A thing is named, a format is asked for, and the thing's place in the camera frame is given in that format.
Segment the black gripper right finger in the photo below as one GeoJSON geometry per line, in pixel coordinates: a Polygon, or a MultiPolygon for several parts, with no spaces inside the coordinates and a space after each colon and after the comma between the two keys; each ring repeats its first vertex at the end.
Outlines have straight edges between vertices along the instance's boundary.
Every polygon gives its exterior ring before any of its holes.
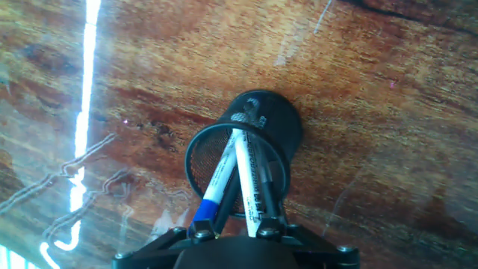
{"type": "Polygon", "coordinates": [[[285,247],[301,268],[359,269],[360,252],[350,245],[335,246],[310,229],[298,224],[283,224],[278,219],[264,219],[256,238],[285,247]]]}

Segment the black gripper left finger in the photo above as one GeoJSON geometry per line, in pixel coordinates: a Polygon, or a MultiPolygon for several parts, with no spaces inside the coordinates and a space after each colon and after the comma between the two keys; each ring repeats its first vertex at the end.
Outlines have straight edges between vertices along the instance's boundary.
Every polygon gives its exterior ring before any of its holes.
{"type": "Polygon", "coordinates": [[[180,254],[190,247],[212,241],[217,237],[210,219],[197,220],[189,229],[174,227],[139,250],[116,254],[112,269],[173,268],[180,254]]]}

